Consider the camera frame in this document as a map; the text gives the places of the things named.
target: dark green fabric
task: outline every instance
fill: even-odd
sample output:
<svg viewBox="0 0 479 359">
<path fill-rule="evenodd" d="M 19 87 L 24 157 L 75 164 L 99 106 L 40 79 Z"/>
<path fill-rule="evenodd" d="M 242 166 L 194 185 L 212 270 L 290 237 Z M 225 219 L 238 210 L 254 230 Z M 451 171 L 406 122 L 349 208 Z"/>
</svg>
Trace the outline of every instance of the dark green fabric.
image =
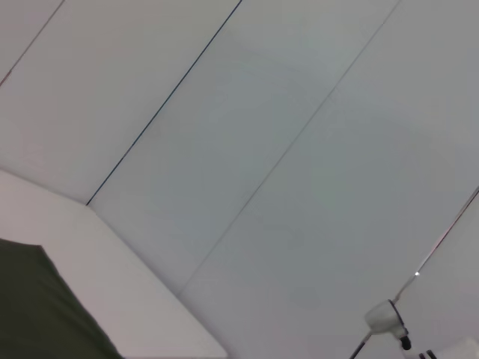
<svg viewBox="0 0 479 359">
<path fill-rule="evenodd" d="M 0 359 L 121 356 L 41 246 L 0 239 Z"/>
</svg>

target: metal rod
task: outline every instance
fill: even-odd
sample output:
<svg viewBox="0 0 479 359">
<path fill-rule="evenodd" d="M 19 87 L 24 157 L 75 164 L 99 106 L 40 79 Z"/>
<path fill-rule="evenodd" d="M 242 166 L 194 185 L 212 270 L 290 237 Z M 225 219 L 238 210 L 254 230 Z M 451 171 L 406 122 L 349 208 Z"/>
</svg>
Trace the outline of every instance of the metal rod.
<svg viewBox="0 0 479 359">
<path fill-rule="evenodd" d="M 369 340 L 369 338 L 371 338 L 371 332 L 367 333 L 367 336 L 364 337 L 364 339 L 359 343 L 358 347 L 356 348 L 356 350 L 353 352 L 353 354 L 350 356 L 350 359 L 354 359 L 356 358 L 356 356 L 359 354 L 359 352 L 361 351 L 362 347 L 366 345 L 366 342 Z"/>
<path fill-rule="evenodd" d="M 471 197 L 469 197 L 469 199 L 467 200 L 466 204 L 461 208 L 461 210 L 459 211 L 459 213 L 457 214 L 456 218 L 454 219 L 454 221 L 452 222 L 452 224 L 449 226 L 449 228 L 444 232 L 444 234 L 438 239 L 438 241 L 436 242 L 436 244 L 434 245 L 432 251 L 427 255 L 426 258 L 424 258 L 424 260 L 422 261 L 422 263 L 420 264 L 419 268 L 416 270 L 416 272 L 414 273 L 413 276 L 411 276 L 407 282 L 403 285 L 403 287 L 400 289 L 400 291 L 396 294 L 396 296 L 394 297 L 394 299 L 392 300 L 392 302 L 394 304 L 397 303 L 397 301 L 399 301 L 399 298 L 401 297 L 401 295 L 403 294 L 404 290 L 411 285 L 411 283 L 414 281 L 414 279 L 416 279 L 416 277 L 418 276 L 418 273 L 421 273 L 421 270 L 422 268 L 426 265 L 427 261 L 431 258 L 431 256 L 433 255 L 433 253 L 436 251 L 436 249 L 442 244 L 442 242 L 445 240 L 445 238 L 448 236 L 449 232 L 452 230 L 452 228 L 454 227 L 454 225 L 459 221 L 459 218 L 461 218 L 461 216 L 464 214 L 464 212 L 466 211 L 466 209 L 469 207 L 469 205 L 472 203 L 472 201 L 477 197 L 479 193 L 479 186 L 475 189 L 475 191 L 471 194 Z"/>
</svg>

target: ceiling panel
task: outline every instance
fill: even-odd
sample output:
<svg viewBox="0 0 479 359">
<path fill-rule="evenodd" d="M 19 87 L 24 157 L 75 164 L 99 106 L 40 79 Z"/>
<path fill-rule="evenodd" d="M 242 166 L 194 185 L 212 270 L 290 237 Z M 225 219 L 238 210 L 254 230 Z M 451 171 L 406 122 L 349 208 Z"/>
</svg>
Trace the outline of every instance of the ceiling panel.
<svg viewBox="0 0 479 359">
<path fill-rule="evenodd" d="M 348 358 L 451 224 L 479 184 L 478 11 L 402 1 L 196 271 L 180 298 L 234 358 Z M 421 349 L 477 335 L 476 247 L 403 311 Z"/>
<path fill-rule="evenodd" d="M 0 81 L 60 3 L 61 0 L 0 1 Z"/>
<path fill-rule="evenodd" d="M 0 166 L 86 202 L 236 4 L 66 1 L 0 88 Z"/>
<path fill-rule="evenodd" d="M 244 1 L 94 210 L 179 291 L 394 3 Z"/>
</svg>

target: ceiling seam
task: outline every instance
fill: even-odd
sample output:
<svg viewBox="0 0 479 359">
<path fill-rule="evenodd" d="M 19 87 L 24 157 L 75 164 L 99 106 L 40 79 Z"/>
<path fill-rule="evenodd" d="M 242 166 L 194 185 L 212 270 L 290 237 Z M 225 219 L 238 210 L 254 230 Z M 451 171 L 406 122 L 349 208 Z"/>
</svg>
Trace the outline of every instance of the ceiling seam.
<svg viewBox="0 0 479 359">
<path fill-rule="evenodd" d="M 336 85 L 332 88 L 331 91 L 329 91 L 328 93 L 328 96 L 325 97 L 325 99 L 320 103 L 320 105 L 316 108 L 316 111 L 314 111 L 314 113 L 311 115 L 311 117 L 309 118 L 309 120 L 306 122 L 306 124 L 299 130 L 298 134 L 296 135 L 296 137 L 293 139 L 293 141 L 289 144 L 289 146 L 287 147 L 287 149 L 283 152 L 283 154 L 281 155 L 281 157 L 279 158 L 279 160 L 273 165 L 273 167 L 271 168 L 271 170 L 268 172 L 268 174 L 263 178 L 263 180 L 261 181 L 260 185 L 253 191 L 252 195 L 249 197 L 249 199 L 246 201 L 246 203 L 243 205 L 243 207 L 241 208 L 241 210 L 238 212 L 238 214 L 233 218 L 233 220 L 229 223 L 229 225 L 226 227 L 226 230 L 220 235 L 219 239 L 215 242 L 215 244 L 211 247 L 210 251 L 207 253 L 207 255 L 205 256 L 205 258 L 203 258 L 203 260 L 201 261 L 201 263 L 196 267 L 196 269 L 193 271 L 193 274 L 191 275 L 191 277 L 186 281 L 186 283 L 182 286 L 182 288 L 180 289 L 180 291 L 178 292 L 177 294 L 177 297 L 179 298 L 181 296 L 181 294 L 183 293 L 183 291 L 185 290 L 185 288 L 188 286 L 188 284 L 191 282 L 192 278 L 198 273 L 200 267 L 207 261 L 208 257 L 211 255 L 211 253 L 214 251 L 215 247 L 223 240 L 223 238 L 226 236 L 226 233 L 231 229 L 231 227 L 233 226 L 233 223 L 238 219 L 238 217 L 241 215 L 241 213 L 244 211 L 244 209 L 247 207 L 247 205 L 251 202 L 251 199 L 257 194 L 257 192 L 259 191 L 259 189 L 261 188 L 261 186 L 266 182 L 266 180 L 269 178 L 269 176 L 271 175 L 271 173 L 276 169 L 276 167 L 278 167 L 278 164 L 279 162 L 281 162 L 281 160 L 286 156 L 286 154 L 289 152 L 289 150 L 291 149 L 291 147 L 294 145 L 294 143 L 296 142 L 296 140 L 299 138 L 299 136 L 305 131 L 306 127 L 308 127 L 309 123 L 314 119 L 314 117 L 316 116 L 317 112 L 321 109 L 321 107 L 323 107 L 324 103 L 326 103 L 326 101 L 329 99 L 329 97 L 333 94 L 333 92 L 336 90 L 336 88 L 338 87 L 338 85 L 340 84 L 340 82 L 343 80 L 344 76 L 351 70 L 351 68 L 353 67 L 354 63 L 358 60 L 359 57 L 361 57 L 362 53 L 366 50 L 366 48 L 369 46 L 369 44 L 371 43 L 371 41 L 373 40 L 373 38 L 375 38 L 375 36 L 377 35 L 377 33 L 379 32 L 379 30 L 381 30 L 381 28 L 384 26 L 384 24 L 386 23 L 386 21 L 388 21 L 389 17 L 392 15 L 392 13 L 396 10 L 397 6 L 399 5 L 399 3 L 401 3 L 402 0 L 397 0 L 396 4 L 393 6 L 393 8 L 391 9 L 391 11 L 389 11 L 388 15 L 386 16 L 386 18 L 382 21 L 382 23 L 379 25 L 379 27 L 375 30 L 375 32 L 372 34 L 372 36 L 369 38 L 369 40 L 366 42 L 366 44 L 362 47 L 361 51 L 357 54 L 357 56 L 354 58 L 353 62 L 351 62 L 351 64 L 348 66 L 348 68 L 346 69 L 346 71 L 344 71 L 343 75 L 339 78 L 339 80 L 336 82 Z"/>
<path fill-rule="evenodd" d="M 17 64 L 20 62 L 20 60 L 22 60 L 23 56 L 26 54 L 26 52 L 30 49 L 31 45 L 33 45 L 33 43 L 35 42 L 35 40 L 40 36 L 40 34 L 42 33 L 42 31 L 44 30 L 44 28 L 49 24 L 50 20 L 53 18 L 53 16 L 58 12 L 58 9 L 60 9 L 60 7 L 63 5 L 63 3 L 65 3 L 65 0 L 61 0 L 60 4 L 56 7 L 56 9 L 53 11 L 53 13 L 49 16 L 49 18 L 47 19 L 47 21 L 43 24 L 43 26 L 41 27 L 41 29 L 37 32 L 37 34 L 35 35 L 35 37 L 33 38 L 32 41 L 30 41 L 30 43 L 28 44 L 28 46 L 25 48 L 25 50 L 22 52 L 22 54 L 17 58 L 17 60 L 15 61 L 15 64 L 13 64 L 13 66 L 10 68 L 10 71 L 7 72 L 7 75 L 5 75 L 5 77 L 0 81 L 0 87 L 7 81 L 7 79 L 10 77 L 10 75 L 12 74 L 13 72 L 13 69 L 15 69 L 15 67 L 17 66 Z"/>
<path fill-rule="evenodd" d="M 213 35 L 213 37 L 211 38 L 211 40 L 208 42 L 208 44 L 204 47 L 204 49 L 201 51 L 200 55 L 196 58 L 196 60 L 193 62 L 193 64 L 189 67 L 188 71 L 186 71 L 186 73 L 183 75 L 183 77 L 181 78 L 181 80 L 177 83 L 177 85 L 174 87 L 173 91 L 170 92 L 170 94 L 168 95 L 168 97 L 166 98 L 166 100 L 163 102 L 163 104 L 160 106 L 160 108 L 158 109 L 158 111 L 153 115 L 153 117 L 151 118 L 151 120 L 147 123 L 147 125 L 142 129 L 142 131 L 140 132 L 140 134 L 138 135 L 138 137 L 133 141 L 132 145 L 128 148 L 128 150 L 123 154 L 123 156 L 121 157 L 120 161 L 118 161 L 118 163 L 113 167 L 113 169 L 110 171 L 109 175 L 103 180 L 102 184 L 100 185 L 100 187 L 98 187 L 98 189 L 93 193 L 93 195 L 91 196 L 90 200 L 88 200 L 88 202 L 86 203 L 86 206 L 89 206 L 91 201 L 95 198 L 95 196 L 98 194 L 98 192 L 100 191 L 100 189 L 105 185 L 105 183 L 109 180 L 109 178 L 112 176 L 112 174 L 117 170 L 118 166 L 120 165 L 120 163 L 125 159 L 125 157 L 128 155 L 128 153 L 130 152 L 130 150 L 136 145 L 136 143 L 138 142 L 138 140 L 140 139 L 140 137 L 144 134 L 144 132 L 147 130 L 147 128 L 150 126 L 150 124 L 156 119 L 156 116 L 158 115 L 158 113 L 163 109 L 163 107 L 165 107 L 166 103 L 170 100 L 170 98 L 173 96 L 173 94 L 176 92 L 176 90 L 179 88 L 179 86 L 181 85 L 181 83 L 183 82 L 183 80 L 185 79 L 185 77 L 188 76 L 188 74 L 191 72 L 192 68 L 196 65 L 196 63 L 200 60 L 201 56 L 203 56 L 203 54 L 206 52 L 206 50 L 208 49 L 208 47 L 210 46 L 210 44 L 213 42 L 213 40 L 215 40 L 216 36 L 218 35 L 218 33 L 223 29 L 223 27 L 226 25 L 226 22 L 228 22 L 228 20 L 233 16 L 234 12 L 237 10 L 237 8 L 239 7 L 239 5 L 242 3 L 242 0 L 239 0 L 238 3 L 236 4 L 236 6 L 234 7 L 234 9 L 230 12 L 230 14 L 228 15 L 228 17 L 226 18 L 226 20 L 222 23 L 222 25 L 219 27 L 219 29 L 216 31 L 216 33 Z"/>
</svg>

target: white wall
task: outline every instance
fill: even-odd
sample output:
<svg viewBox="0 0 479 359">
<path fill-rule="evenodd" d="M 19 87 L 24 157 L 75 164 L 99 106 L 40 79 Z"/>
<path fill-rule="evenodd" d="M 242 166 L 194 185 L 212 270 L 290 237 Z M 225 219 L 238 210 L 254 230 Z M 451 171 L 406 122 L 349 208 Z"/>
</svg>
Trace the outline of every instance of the white wall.
<svg viewBox="0 0 479 359">
<path fill-rule="evenodd" d="M 0 1 L 0 81 L 60 3 L 61 0 Z"/>
<path fill-rule="evenodd" d="M 63 3 L 0 88 L 0 167 L 86 203 L 236 4 Z"/>
<path fill-rule="evenodd" d="M 394 3 L 244 1 L 95 211 L 179 292 Z"/>
<path fill-rule="evenodd" d="M 318 80 L 331 59 L 393 5 L 268 4 L 277 28 L 254 29 L 260 4 L 240 6 L 94 209 L 233 358 L 348 358 L 478 184 L 479 5 L 402 1 L 235 219 L 333 88 Z"/>
<path fill-rule="evenodd" d="M 0 171 L 0 239 L 41 245 L 122 358 L 227 357 L 90 208 Z"/>
</svg>

